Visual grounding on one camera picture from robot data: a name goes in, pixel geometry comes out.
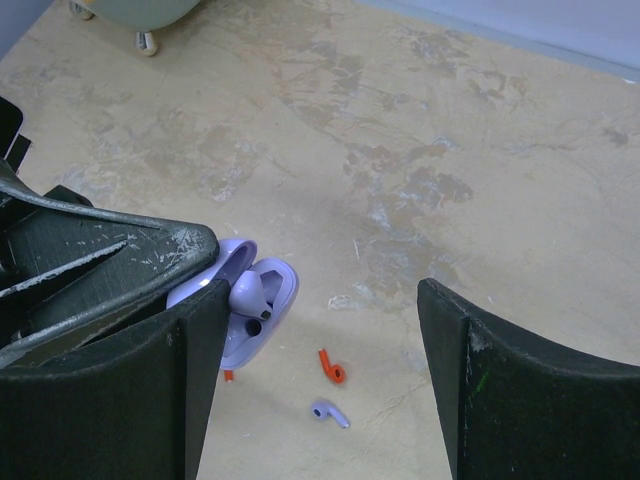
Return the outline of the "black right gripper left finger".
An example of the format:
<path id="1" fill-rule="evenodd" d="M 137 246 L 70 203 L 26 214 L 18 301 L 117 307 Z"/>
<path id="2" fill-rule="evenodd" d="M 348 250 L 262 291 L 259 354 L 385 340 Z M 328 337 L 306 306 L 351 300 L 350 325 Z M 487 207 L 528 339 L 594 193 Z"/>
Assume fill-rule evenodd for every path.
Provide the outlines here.
<path id="1" fill-rule="evenodd" d="M 38 367 L 1 373 L 5 479 L 193 479 L 228 326 L 216 280 Z"/>

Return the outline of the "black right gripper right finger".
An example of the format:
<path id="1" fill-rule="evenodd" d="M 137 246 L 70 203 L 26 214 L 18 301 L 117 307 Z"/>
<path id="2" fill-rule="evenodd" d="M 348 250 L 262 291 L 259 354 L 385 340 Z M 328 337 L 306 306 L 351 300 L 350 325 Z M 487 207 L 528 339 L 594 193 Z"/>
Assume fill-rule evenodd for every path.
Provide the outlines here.
<path id="1" fill-rule="evenodd" d="M 639 370 L 550 341 L 434 279 L 417 310 L 456 479 L 635 479 Z"/>

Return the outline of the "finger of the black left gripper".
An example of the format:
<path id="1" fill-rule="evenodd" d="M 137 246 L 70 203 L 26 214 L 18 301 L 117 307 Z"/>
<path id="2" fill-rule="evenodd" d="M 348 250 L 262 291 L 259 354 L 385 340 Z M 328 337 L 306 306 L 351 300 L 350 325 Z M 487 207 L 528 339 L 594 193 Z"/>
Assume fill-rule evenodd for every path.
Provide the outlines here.
<path id="1" fill-rule="evenodd" d="M 126 214 L 39 195 L 1 164 L 1 287 L 25 290 L 97 273 L 109 287 L 168 289 L 211 265 L 201 224 Z"/>
<path id="2" fill-rule="evenodd" d="M 54 260 L 1 290 L 1 365 L 28 366 L 81 347 L 211 265 L 214 239 L 63 242 Z"/>

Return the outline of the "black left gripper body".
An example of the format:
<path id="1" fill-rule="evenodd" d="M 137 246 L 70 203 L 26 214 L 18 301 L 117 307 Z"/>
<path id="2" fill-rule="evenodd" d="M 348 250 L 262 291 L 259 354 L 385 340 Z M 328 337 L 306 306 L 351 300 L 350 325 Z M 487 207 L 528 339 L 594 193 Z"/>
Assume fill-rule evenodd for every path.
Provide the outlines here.
<path id="1" fill-rule="evenodd" d="M 20 133 L 24 121 L 22 110 L 10 101 L 1 98 L 1 159 L 14 174 L 18 174 L 19 167 L 31 146 L 30 139 Z M 92 207 L 89 199 L 69 188 L 56 185 L 45 197 L 61 200 L 67 203 Z M 5 230 L 8 221 L 1 221 L 1 279 L 14 280 L 17 273 L 13 256 L 6 241 Z"/>

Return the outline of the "purple earbud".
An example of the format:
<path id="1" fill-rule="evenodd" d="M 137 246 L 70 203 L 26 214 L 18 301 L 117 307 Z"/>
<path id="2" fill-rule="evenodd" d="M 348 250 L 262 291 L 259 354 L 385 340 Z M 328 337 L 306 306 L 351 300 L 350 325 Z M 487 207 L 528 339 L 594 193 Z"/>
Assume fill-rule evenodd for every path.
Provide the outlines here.
<path id="1" fill-rule="evenodd" d="M 231 288 L 229 306 L 232 312 L 251 318 L 268 320 L 273 313 L 267 302 L 261 276 L 246 270 Z"/>
<path id="2" fill-rule="evenodd" d="M 317 420 L 331 418 L 343 429 L 351 425 L 347 416 L 333 402 L 326 399 L 315 401 L 311 405 L 311 413 Z"/>

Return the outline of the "purple earbud charging case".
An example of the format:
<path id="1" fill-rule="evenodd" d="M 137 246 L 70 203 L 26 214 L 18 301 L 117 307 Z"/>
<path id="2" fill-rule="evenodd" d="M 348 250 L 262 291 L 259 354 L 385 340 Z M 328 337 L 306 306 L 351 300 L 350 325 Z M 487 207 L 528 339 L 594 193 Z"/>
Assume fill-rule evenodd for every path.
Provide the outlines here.
<path id="1" fill-rule="evenodd" d="M 235 371 L 255 357 L 284 320 L 297 296 L 299 278 L 279 258 L 258 259 L 258 246 L 250 239 L 221 239 L 219 245 L 215 263 L 171 290 L 166 307 L 214 280 L 227 281 L 230 318 L 220 368 Z"/>

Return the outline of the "orange earbud right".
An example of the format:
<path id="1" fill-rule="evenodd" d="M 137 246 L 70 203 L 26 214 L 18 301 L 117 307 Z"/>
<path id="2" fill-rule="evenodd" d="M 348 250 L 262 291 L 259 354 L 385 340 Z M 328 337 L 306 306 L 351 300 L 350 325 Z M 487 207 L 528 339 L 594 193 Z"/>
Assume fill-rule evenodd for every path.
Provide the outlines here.
<path id="1" fill-rule="evenodd" d="M 332 363 L 325 349 L 318 350 L 320 364 L 324 374 L 334 384 L 341 384 L 346 380 L 346 372 L 338 363 Z"/>

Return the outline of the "round tricolour drawer cabinet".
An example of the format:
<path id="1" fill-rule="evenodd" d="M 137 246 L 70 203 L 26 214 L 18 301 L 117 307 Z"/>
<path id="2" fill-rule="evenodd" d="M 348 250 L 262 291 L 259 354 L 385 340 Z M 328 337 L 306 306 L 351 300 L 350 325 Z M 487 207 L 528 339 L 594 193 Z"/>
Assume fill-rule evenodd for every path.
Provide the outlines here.
<path id="1" fill-rule="evenodd" d="M 200 0 L 68 1 L 70 12 L 84 21 L 95 16 L 134 32 L 136 50 L 147 57 L 158 52 L 153 33 L 189 14 Z"/>

